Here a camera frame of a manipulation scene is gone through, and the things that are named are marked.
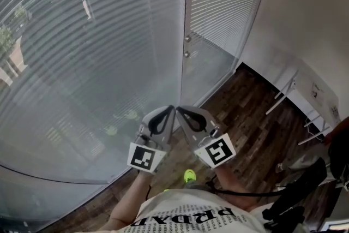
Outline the white table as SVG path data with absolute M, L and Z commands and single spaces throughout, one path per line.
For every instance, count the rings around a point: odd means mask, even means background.
M 323 103 L 319 104 L 313 99 L 311 90 L 312 84 L 317 83 L 324 91 Z M 335 128 L 340 122 L 335 122 L 331 114 L 331 107 L 336 106 L 339 111 L 339 99 L 334 91 L 325 83 L 325 81 L 305 62 L 300 61 L 297 66 L 296 72 L 291 76 L 290 80 L 286 85 L 277 93 L 274 97 L 276 103 L 266 111 L 266 115 L 270 114 L 283 100 L 285 100 L 292 91 L 296 90 L 317 112 L 317 116 L 311 121 L 307 122 L 304 127 L 307 128 L 313 124 L 318 118 L 323 120 L 322 129 L 319 133 L 302 140 L 298 145 L 305 144 L 312 139 L 317 138 L 328 129 Z

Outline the grey glass partition post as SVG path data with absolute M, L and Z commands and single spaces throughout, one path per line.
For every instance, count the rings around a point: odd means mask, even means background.
M 186 95 L 186 87 L 185 87 L 185 81 L 186 81 L 186 69 L 187 69 L 187 58 L 184 57 L 185 52 L 189 52 L 189 43 L 185 41 L 185 37 L 189 35 L 190 33 L 190 19 L 191 19 L 191 0 L 183 0 L 184 6 L 183 11 L 181 13 L 181 19 L 183 21 L 183 43 L 182 43 L 182 74 L 181 74 L 181 83 L 180 83 L 180 99 L 179 104 L 185 105 L 185 95 Z

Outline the white paper label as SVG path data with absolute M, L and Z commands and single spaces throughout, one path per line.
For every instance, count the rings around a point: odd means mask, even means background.
M 323 103 L 323 99 L 324 99 L 324 91 L 323 89 L 317 84 L 317 83 L 313 83 L 312 84 L 312 90 L 311 90 L 311 94 L 314 100 L 316 100 L 319 104 Z

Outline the person's right forearm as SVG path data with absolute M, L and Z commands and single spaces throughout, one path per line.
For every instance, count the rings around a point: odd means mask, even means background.
M 217 179 L 224 190 L 237 193 L 247 193 L 248 191 L 241 185 L 237 176 L 228 164 L 222 164 L 214 169 Z M 258 201 L 251 196 L 226 195 L 226 200 L 232 205 L 247 212 L 259 207 Z

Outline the person's left forearm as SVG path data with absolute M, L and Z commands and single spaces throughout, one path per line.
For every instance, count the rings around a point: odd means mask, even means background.
M 152 178 L 153 175 L 141 171 L 112 210 L 107 223 L 100 230 L 119 230 L 132 224 L 138 215 L 141 205 L 146 200 Z

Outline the black equipment pouch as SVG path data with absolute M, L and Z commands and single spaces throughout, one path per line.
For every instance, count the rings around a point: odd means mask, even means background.
M 267 221 L 264 228 L 271 233 L 293 233 L 297 225 L 304 221 L 304 207 L 296 204 L 313 192 L 326 177 L 325 162 L 319 158 L 298 180 L 281 191 L 271 208 L 262 212 L 263 219 Z

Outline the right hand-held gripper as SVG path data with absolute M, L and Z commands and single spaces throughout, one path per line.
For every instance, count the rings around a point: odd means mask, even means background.
M 176 116 L 188 145 L 205 165 L 218 167 L 236 156 L 230 137 L 207 110 L 183 105 L 176 108 Z

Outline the white printed t-shirt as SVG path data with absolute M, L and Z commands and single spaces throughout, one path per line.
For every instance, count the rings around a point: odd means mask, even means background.
M 143 203 L 135 221 L 113 233 L 267 233 L 261 212 L 207 191 L 172 189 Z

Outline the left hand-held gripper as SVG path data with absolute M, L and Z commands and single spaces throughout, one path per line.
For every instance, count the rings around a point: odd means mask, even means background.
M 170 139 L 175 121 L 175 107 L 166 105 L 147 114 L 143 129 L 130 144 L 127 165 L 154 174 L 170 151 Z

